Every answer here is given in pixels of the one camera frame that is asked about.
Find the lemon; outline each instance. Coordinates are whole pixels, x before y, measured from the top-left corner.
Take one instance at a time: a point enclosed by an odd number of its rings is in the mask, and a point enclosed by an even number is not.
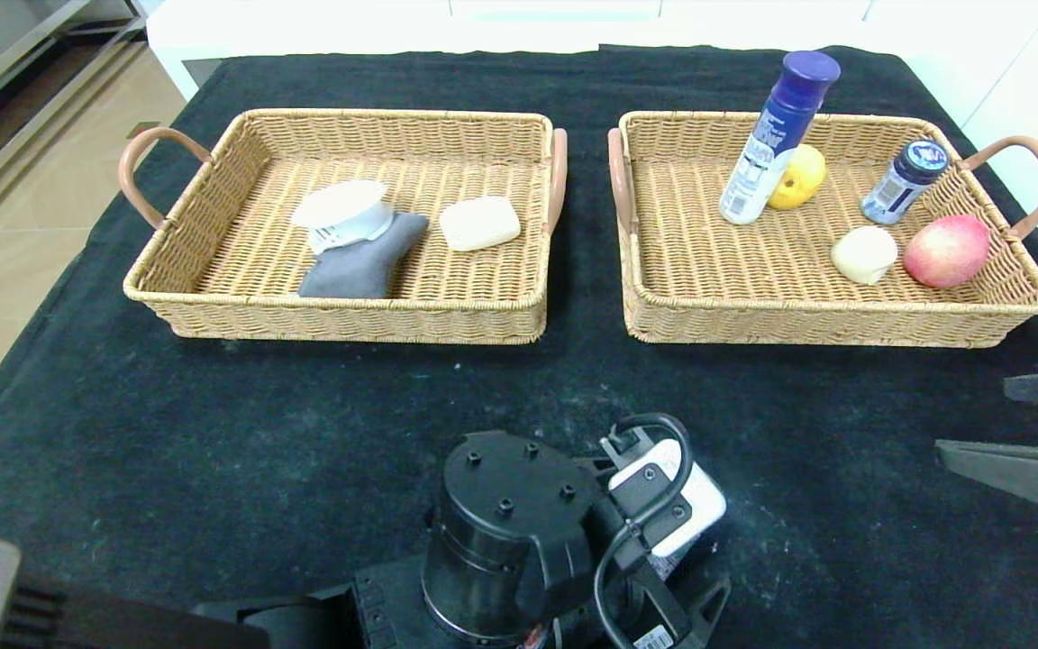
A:
[[[811,144],[799,144],[767,205],[773,209],[796,209],[816,195],[824,178],[827,178],[827,161],[823,154]]]

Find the apple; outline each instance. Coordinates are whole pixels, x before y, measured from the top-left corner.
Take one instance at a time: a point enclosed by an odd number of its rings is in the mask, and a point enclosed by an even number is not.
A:
[[[921,283],[951,289],[987,263],[988,228],[969,214],[939,218],[921,229],[903,251],[903,267]]]

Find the blue bottle cap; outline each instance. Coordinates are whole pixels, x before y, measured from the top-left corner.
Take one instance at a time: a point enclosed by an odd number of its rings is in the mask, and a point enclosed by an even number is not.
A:
[[[903,180],[931,185],[948,168],[948,152],[933,140],[914,140],[895,157],[895,169]]]
[[[771,99],[792,110],[816,111],[836,79],[840,79],[840,63],[827,54],[812,50],[788,52],[783,57],[783,74],[771,87]]]

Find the black cable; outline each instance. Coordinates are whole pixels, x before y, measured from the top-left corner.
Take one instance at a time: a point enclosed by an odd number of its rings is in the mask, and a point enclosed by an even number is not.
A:
[[[672,433],[675,440],[680,443],[680,469],[676,472],[672,484],[668,484],[662,492],[652,498],[651,505],[648,505],[645,509],[629,518],[629,520],[625,521],[623,528],[611,539],[609,545],[606,546],[606,550],[603,551],[603,557],[598,560],[598,564],[595,566],[595,609],[598,610],[598,619],[603,624],[603,631],[606,631],[606,636],[611,639],[611,642],[613,642],[618,649],[635,649],[635,645],[632,645],[623,631],[614,625],[614,619],[611,617],[608,607],[606,607],[606,599],[603,597],[603,591],[606,586],[606,584],[603,584],[606,580],[606,567],[608,567],[608,564],[614,558],[614,553],[617,553],[619,547],[627,542],[627,539],[631,537],[634,530],[641,530],[648,520],[651,520],[653,516],[662,512],[664,507],[671,506],[680,496],[680,491],[683,490],[684,485],[687,485],[687,478],[691,477],[692,466],[691,443],[687,439],[687,428],[679,420],[676,420],[675,416],[663,412],[646,412],[624,416],[623,420],[614,425],[614,430],[611,434],[614,435],[625,432],[629,428],[638,427],[662,427]]]

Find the black cloth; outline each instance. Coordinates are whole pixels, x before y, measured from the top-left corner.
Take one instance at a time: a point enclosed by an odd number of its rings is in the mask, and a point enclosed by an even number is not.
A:
[[[824,111],[919,116],[973,152],[901,60],[828,51],[843,78]],[[705,542],[734,576],[716,646],[1038,646],[1038,506],[932,451],[1038,444],[1038,406],[1001,390],[1038,371],[1038,318],[988,350],[643,345],[624,330],[606,131],[630,110],[757,110],[781,56],[223,63],[175,123],[207,145],[261,106],[541,112],[568,129],[547,333],[519,348],[177,339],[120,292],[149,233],[116,198],[0,367],[0,537],[32,570],[153,603],[297,594],[420,550],[462,433],[581,454],[619,416],[660,410],[691,428],[729,499]],[[165,208],[196,166],[165,144],[137,181]],[[1038,262],[1038,235],[1029,246]]]

